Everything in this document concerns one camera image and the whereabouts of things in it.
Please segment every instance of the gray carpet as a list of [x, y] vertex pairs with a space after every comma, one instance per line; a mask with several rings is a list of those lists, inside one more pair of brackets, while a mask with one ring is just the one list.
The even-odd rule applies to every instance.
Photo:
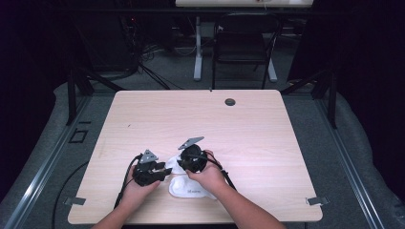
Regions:
[[[280, 38], [278, 40], [273, 55], [273, 62], [279, 81], [277, 83], [267, 83], [267, 89], [282, 90], [288, 86], [286, 78], [296, 45], [297, 42], [291, 39]], [[175, 52], [155, 52], [154, 58], [145, 61], [144, 64], [173, 83], [168, 83], [172, 89], [208, 90], [211, 84], [209, 47], [204, 49], [203, 54], [202, 81], [199, 82], [194, 81], [192, 77], [194, 72], [194, 54], [183, 56]], [[225, 71], [235, 70], [238, 73], [241, 72], [241, 69], [238, 68], [225, 69]], [[258, 69], [254, 74], [260, 77], [262, 73]], [[128, 90], [162, 89], [146, 73], [137, 73], [115, 82]], [[232, 84], [229, 84], [229, 82], [225, 81], [218, 88], [244, 88], [245, 82], [241, 83], [242, 85], [237, 85], [236, 83], [232, 82]], [[90, 159], [114, 96], [113, 92], [105, 86], [97, 82], [93, 82], [93, 85], [96, 93], [88, 100], [88, 106], [74, 125], [74, 128], [87, 131], [88, 134], [83, 143], [66, 142], [63, 145], [61, 157], [58, 159], [48, 182], [33, 208], [30, 210], [27, 218], [24, 219], [22, 223], [23, 228], [51, 228], [53, 205], [64, 181], [78, 166]], [[257, 87], [256, 84], [252, 84], [251, 86], [260, 88], [260, 85], [260, 82], [257, 82]], [[62, 85], [56, 89], [55, 94], [57, 101], [49, 123], [20, 177], [15, 181], [11, 191], [0, 205], [0, 216], [2, 216], [0, 227], [2, 228], [5, 227], [38, 169], [53, 151], [56, 141], [65, 130], [64, 124], [67, 121], [68, 114], [66, 85]], [[318, 222], [308, 223], [307, 227], [369, 228], [369, 223], [348, 181], [347, 174], [341, 165], [338, 149], [328, 129], [329, 124], [323, 120], [322, 115], [324, 114], [319, 110], [317, 101], [310, 99], [306, 88], [301, 90], [297, 95], [284, 96], [284, 101], [305, 162], [307, 163], [315, 192], [319, 197], [330, 199], [330, 203], [322, 207], [323, 218]], [[369, 191], [376, 211], [381, 217], [385, 228], [405, 228], [405, 225], [399, 223], [394, 216], [393, 206], [398, 201], [390, 190], [387, 189], [383, 179], [373, 167], [372, 152], [367, 137], [358, 120], [352, 114], [350, 106], [341, 96], [338, 96], [336, 118], [338, 132], [351, 155], [352, 161], [365, 187]], [[69, 224], [67, 216], [70, 207], [63, 204], [66, 197], [75, 196], [84, 171], [85, 168], [82, 168], [75, 173], [63, 189], [61, 197], [57, 202], [55, 228], [90, 228], [90, 225]], [[288, 228], [305, 228], [306, 225], [304, 223], [286, 222], [286, 226]], [[194, 228], [208, 228], [208, 226], [194, 226]]]

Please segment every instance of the handheld controller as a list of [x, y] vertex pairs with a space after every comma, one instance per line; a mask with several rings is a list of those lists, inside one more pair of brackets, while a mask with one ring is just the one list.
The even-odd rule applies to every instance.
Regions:
[[202, 171], [208, 160], [206, 152], [202, 151], [202, 149], [196, 144], [184, 149], [180, 158], [181, 160], [178, 160], [178, 163], [183, 170], [189, 170], [193, 173]]
[[158, 157], [149, 150], [141, 154], [132, 174], [132, 178], [138, 185], [146, 186], [157, 180], [164, 181], [164, 178], [172, 173], [172, 168], [165, 169], [165, 162], [157, 163], [157, 160]]

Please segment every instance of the person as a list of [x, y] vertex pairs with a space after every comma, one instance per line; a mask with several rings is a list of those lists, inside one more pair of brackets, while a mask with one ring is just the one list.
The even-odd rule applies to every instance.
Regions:
[[[206, 150], [208, 157], [213, 159], [213, 153]], [[235, 221], [240, 229], [281, 229], [286, 228], [276, 217], [256, 205], [236, 190], [231, 188], [225, 181], [223, 174], [218, 166], [208, 161], [205, 168], [200, 173], [186, 171], [191, 179], [200, 183], [200, 185], [214, 195], [224, 206], [226, 211]], [[156, 181], [150, 185], [140, 187], [135, 182], [130, 182], [125, 188], [121, 203], [116, 209], [108, 214], [93, 228], [121, 228], [125, 220], [135, 212], [143, 203], [145, 198], [152, 193], [160, 184]]]

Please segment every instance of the metal rail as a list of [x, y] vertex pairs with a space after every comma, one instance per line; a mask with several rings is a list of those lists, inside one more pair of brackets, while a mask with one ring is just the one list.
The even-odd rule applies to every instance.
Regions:
[[84, 113], [85, 108], [89, 105], [91, 97], [84, 96], [77, 106], [77, 117], [73, 121], [72, 125], [66, 126], [60, 135], [59, 139], [50, 153], [50, 155], [42, 163], [38, 170], [38, 173], [33, 178], [26, 193], [21, 198], [14, 212], [12, 213], [5, 228], [22, 228], [25, 220], [30, 214], [31, 209], [36, 203], [39, 195], [44, 189], [48, 179], [51, 177], [52, 171], [56, 166], [57, 161], [62, 155], [62, 149], [65, 143], [69, 140], [70, 135], [75, 131], [75, 126], [78, 123], [80, 116]]
[[338, 156], [340, 158], [340, 162], [343, 166], [343, 170], [345, 171], [346, 175], [348, 176], [348, 180], [352, 186], [354, 194], [360, 204], [361, 209], [363, 210], [364, 216], [366, 217], [367, 222], [372, 229], [383, 229], [385, 228], [379, 215], [377, 214], [373, 202], [370, 199], [369, 193], [367, 192], [366, 188], [361, 181], [357, 170], [355, 169], [354, 164], [352, 163], [351, 156], [349, 155], [348, 150], [343, 143], [342, 138], [340, 137], [339, 131], [334, 129], [328, 120], [327, 117], [327, 108], [322, 100], [314, 100], [315, 105], [318, 108], [319, 113], [322, 116], [323, 121], [325, 122], [328, 130], [330, 131], [330, 135], [333, 137], [333, 140], [336, 144], [338, 149]]

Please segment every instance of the wire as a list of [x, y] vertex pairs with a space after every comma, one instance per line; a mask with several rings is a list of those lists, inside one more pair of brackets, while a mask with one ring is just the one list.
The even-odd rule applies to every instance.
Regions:
[[[89, 42], [89, 40], [87, 39], [87, 37], [83, 34], [83, 32], [81, 31], [81, 29], [76, 25], [76, 23], [74, 23], [75, 28], [77, 30], [77, 32], [79, 33], [81, 39], [83, 40], [83, 42], [85, 43], [85, 45], [87, 46], [87, 48], [93, 53], [93, 55], [104, 65], [106, 66], [108, 69], [112, 70], [112, 71], [117, 71], [117, 72], [122, 72], [122, 69], [117, 69], [117, 68], [113, 68], [110, 64], [108, 64], [101, 56], [100, 54], [96, 51], [96, 49], [93, 47], [93, 45]], [[109, 80], [117, 80], [117, 79], [122, 79], [122, 78], [126, 78], [128, 76], [130, 76], [131, 74], [135, 73], [137, 70], [135, 68], [131, 68], [128, 71], [125, 71], [125, 73], [120, 74], [120, 75], [115, 75], [115, 76], [110, 76], [110, 77], [106, 77]]]
[[69, 176], [68, 178], [65, 180], [65, 182], [62, 185], [62, 188], [59, 190], [59, 193], [57, 194], [56, 197], [56, 201], [54, 202], [53, 205], [53, 214], [52, 214], [52, 228], [54, 229], [54, 219], [55, 219], [55, 215], [56, 215], [56, 206], [57, 206], [57, 202], [59, 201], [60, 195], [62, 194], [63, 189], [65, 188], [66, 184], [68, 183], [68, 181], [72, 178], [72, 176], [78, 171], [80, 170], [82, 167], [84, 167], [85, 165], [87, 165], [89, 163], [89, 161], [84, 162], [83, 164], [81, 164], [79, 167], [77, 167]]
[[158, 82], [164, 89], [166, 90], [170, 90], [170, 87], [164, 82], [168, 82], [171, 85], [175, 86], [176, 88], [182, 89], [184, 90], [184, 88], [176, 85], [175, 83], [171, 82], [170, 80], [164, 78], [163, 76], [153, 72], [152, 70], [150, 70], [149, 68], [147, 68], [146, 66], [139, 64], [139, 66], [152, 78], [154, 79], [156, 82]]
[[[184, 50], [184, 49], [193, 49], [193, 50], [191, 50], [190, 52], [187, 52], [187, 53], [179, 52], [179, 50]], [[187, 56], [189, 54], [192, 54], [196, 49], [197, 49], [197, 46], [194, 46], [194, 47], [178, 47], [178, 48], [175, 47], [174, 48], [174, 50], [176, 51], [177, 54], [183, 55], [183, 56]]]
[[196, 30], [194, 29], [194, 23], [191, 22], [190, 17], [187, 17], [188, 23], [190, 23], [191, 29], [193, 29], [194, 34], [196, 35]]
[[229, 177], [229, 175], [228, 175], [228, 172], [223, 168], [223, 166], [220, 164], [220, 162], [218, 162], [218, 160], [214, 157], [214, 155], [208, 153], [207, 151], [204, 151], [204, 152], [205, 152], [206, 154], [211, 155], [214, 160], [212, 160], [212, 159], [210, 159], [210, 158], [207, 158], [207, 157], [205, 157], [205, 156], [194, 156], [194, 155], [189, 155], [189, 156], [190, 156], [190, 157], [194, 157], [194, 158], [205, 159], [205, 160], [210, 161], [211, 163], [215, 164], [216, 166], [218, 166], [218, 168], [221, 170], [221, 173], [223, 174], [223, 176], [224, 176], [224, 178], [226, 179], [226, 182], [229, 184], [229, 186], [230, 186], [231, 188], [233, 188], [235, 191], [237, 191], [235, 185], [233, 184], [232, 180], [230, 179], [230, 177]]
[[129, 163], [128, 168], [127, 168], [127, 171], [126, 171], [126, 173], [125, 173], [124, 181], [122, 182], [121, 191], [119, 191], [119, 194], [118, 194], [118, 197], [117, 197], [117, 200], [116, 200], [116, 204], [114, 205], [114, 208], [117, 208], [117, 206], [118, 206], [119, 203], [121, 202], [122, 195], [124, 194], [124, 190], [125, 190], [126, 186], [133, 180], [133, 179], [131, 179], [131, 180], [128, 181], [128, 182], [126, 181], [126, 179], [127, 179], [127, 177], [128, 177], [128, 174], [129, 174], [129, 171], [131, 170], [132, 164], [134, 164], [134, 161], [135, 161], [135, 160], [139, 160], [141, 157], [142, 157], [142, 154], [140, 154], [140, 155], [138, 155], [138, 156], [135, 156], [134, 159], [131, 160], [131, 163]]

